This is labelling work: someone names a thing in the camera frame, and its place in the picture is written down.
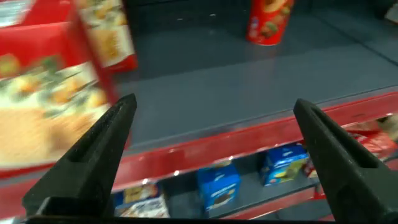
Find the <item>red cardboard box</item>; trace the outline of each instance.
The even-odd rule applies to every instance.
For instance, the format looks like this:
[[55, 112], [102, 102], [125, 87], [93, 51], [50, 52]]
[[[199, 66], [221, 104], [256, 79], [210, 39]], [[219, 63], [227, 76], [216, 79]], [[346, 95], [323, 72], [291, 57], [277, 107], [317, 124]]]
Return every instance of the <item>red cardboard box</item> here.
[[0, 28], [0, 178], [55, 162], [116, 101], [85, 32], [68, 0], [32, 1]]
[[125, 72], [137, 67], [121, 0], [75, 0], [90, 40], [104, 67]]

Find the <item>shelf surface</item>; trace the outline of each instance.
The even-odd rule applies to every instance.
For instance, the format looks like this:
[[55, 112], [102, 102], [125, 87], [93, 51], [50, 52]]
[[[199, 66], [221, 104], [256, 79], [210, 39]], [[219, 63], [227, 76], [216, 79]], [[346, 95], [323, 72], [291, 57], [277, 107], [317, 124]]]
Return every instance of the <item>shelf surface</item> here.
[[314, 1], [313, 14], [350, 39], [398, 64], [397, 25], [375, 19], [371, 7], [363, 1]]
[[134, 37], [139, 69], [115, 76], [120, 95], [137, 95], [132, 153], [248, 126], [299, 97], [324, 103], [398, 84], [393, 63], [312, 15], [292, 15], [272, 47], [247, 42], [245, 24]]

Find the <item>cookie box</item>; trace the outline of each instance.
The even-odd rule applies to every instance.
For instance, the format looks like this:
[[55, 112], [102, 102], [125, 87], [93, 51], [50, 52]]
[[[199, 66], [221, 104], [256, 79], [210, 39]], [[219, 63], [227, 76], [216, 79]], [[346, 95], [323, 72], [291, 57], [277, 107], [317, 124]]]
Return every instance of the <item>cookie box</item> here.
[[308, 159], [301, 144], [290, 144], [265, 152], [260, 176], [264, 185], [292, 180]]
[[164, 195], [157, 184], [146, 184], [114, 194], [117, 217], [169, 218]]
[[241, 183], [235, 166], [230, 163], [198, 170], [197, 181], [206, 211], [232, 202]]
[[137, 58], [122, 1], [75, 1], [103, 66], [111, 72], [136, 68]]
[[10, 13], [0, 24], [0, 169], [8, 170], [58, 160], [116, 97], [72, 2], [6, 2], [0, 2]]

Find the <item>red shelf edge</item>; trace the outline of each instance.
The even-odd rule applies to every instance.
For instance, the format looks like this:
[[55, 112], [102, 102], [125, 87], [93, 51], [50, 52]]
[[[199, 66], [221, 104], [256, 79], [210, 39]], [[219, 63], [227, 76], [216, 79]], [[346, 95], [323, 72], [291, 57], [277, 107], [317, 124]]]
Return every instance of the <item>red shelf edge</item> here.
[[[398, 111], [398, 92], [374, 96], [324, 109], [340, 125], [381, 118]], [[208, 166], [215, 161], [264, 151], [302, 139], [293, 116], [249, 128], [197, 139], [174, 146], [124, 157], [116, 175], [114, 190], [159, 180]], [[0, 187], [0, 218], [21, 215], [22, 196], [37, 181], [28, 180]]]

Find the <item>red packaging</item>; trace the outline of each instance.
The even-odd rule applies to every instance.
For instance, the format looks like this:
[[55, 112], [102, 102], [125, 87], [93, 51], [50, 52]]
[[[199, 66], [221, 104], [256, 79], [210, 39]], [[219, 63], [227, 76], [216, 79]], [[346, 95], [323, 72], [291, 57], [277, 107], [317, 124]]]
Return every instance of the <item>red packaging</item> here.
[[75, 0], [95, 52], [111, 72], [137, 67], [126, 13], [121, 0]]
[[[370, 128], [374, 123], [362, 125], [360, 128]], [[397, 149], [397, 144], [391, 140], [388, 134], [383, 131], [348, 131], [359, 143], [361, 143], [369, 152], [374, 154], [381, 161], [387, 159]], [[303, 166], [304, 174], [307, 177], [317, 176], [317, 172], [311, 159]]]
[[247, 39], [255, 44], [281, 42], [294, 0], [252, 0]]
[[0, 27], [0, 177], [55, 162], [116, 101], [72, 2], [15, 12]]

